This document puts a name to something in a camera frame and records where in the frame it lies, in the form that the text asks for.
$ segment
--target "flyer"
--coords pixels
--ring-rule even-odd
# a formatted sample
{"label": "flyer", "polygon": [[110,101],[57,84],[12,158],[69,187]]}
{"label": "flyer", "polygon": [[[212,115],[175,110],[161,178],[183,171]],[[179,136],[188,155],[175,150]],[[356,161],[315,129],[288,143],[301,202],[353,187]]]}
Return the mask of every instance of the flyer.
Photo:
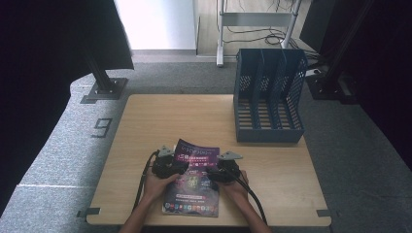
{"label": "flyer", "polygon": [[169,215],[219,215],[219,187],[207,177],[206,168],[217,168],[219,148],[179,140],[173,162],[188,162],[186,172],[165,190],[163,212]]}

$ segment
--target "wooden table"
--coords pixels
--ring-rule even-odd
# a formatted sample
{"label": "wooden table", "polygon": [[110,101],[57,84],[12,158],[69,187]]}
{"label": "wooden table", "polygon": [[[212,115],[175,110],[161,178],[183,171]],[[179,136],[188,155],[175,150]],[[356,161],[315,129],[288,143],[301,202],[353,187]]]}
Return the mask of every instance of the wooden table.
{"label": "wooden table", "polygon": [[[297,144],[237,143],[232,95],[131,95],[90,205],[100,213],[88,215],[87,222],[124,224],[150,154],[163,145],[173,148],[180,138],[242,154],[236,162],[247,171],[269,225],[330,225],[330,216],[318,215],[327,206],[304,139]],[[159,200],[146,224],[247,225],[223,191],[219,217],[164,215]]]}

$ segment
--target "white wall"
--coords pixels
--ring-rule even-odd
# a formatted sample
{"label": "white wall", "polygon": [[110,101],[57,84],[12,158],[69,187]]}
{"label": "white wall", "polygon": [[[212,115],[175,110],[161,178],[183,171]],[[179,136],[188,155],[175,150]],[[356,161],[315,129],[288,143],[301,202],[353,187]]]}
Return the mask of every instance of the white wall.
{"label": "white wall", "polygon": [[195,50],[196,0],[115,0],[132,50]]}

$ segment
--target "metal stand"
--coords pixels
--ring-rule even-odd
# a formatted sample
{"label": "metal stand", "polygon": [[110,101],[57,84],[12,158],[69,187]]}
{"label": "metal stand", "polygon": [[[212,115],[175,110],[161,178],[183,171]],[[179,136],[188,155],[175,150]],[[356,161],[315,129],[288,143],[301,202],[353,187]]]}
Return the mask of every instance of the metal stand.
{"label": "metal stand", "polygon": [[364,3],[355,23],[351,26],[342,45],[333,57],[331,65],[326,73],[310,74],[308,71],[306,82],[316,100],[339,100],[342,104],[357,104],[356,82],[351,76],[346,75],[342,64],[342,58],[347,48],[354,39],[358,29],[366,17],[374,0]]}
{"label": "metal stand", "polygon": [[83,97],[81,104],[95,104],[97,100],[120,99],[121,92],[127,84],[127,78],[110,79],[106,71],[100,69],[86,43],[83,43],[83,52],[96,83],[91,88],[90,93]]}
{"label": "metal stand", "polygon": [[218,40],[217,65],[223,67],[223,27],[224,26],[277,26],[288,27],[285,40],[281,43],[283,49],[288,47],[289,40],[296,23],[301,0],[296,0],[291,13],[226,13],[224,0],[221,0],[219,13],[220,35]]}

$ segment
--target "gray carpet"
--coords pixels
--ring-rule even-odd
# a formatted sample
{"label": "gray carpet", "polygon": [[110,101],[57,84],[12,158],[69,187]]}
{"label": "gray carpet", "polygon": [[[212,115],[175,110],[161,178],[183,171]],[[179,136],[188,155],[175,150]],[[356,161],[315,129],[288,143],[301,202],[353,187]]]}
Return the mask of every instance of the gray carpet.
{"label": "gray carpet", "polygon": [[[213,62],[136,63],[135,71],[108,72],[111,78],[128,78],[120,100],[91,105],[80,102],[91,89],[93,76],[74,82],[63,116],[0,219],[0,232],[117,232],[117,226],[92,226],[76,214],[91,202],[127,97],[231,94],[235,71],[235,63],[225,63],[224,68]],[[305,84],[299,110],[332,225],[274,227],[274,232],[412,232],[412,174],[361,107],[314,101]],[[111,119],[107,135],[93,137],[104,134],[95,128],[102,118]]]}

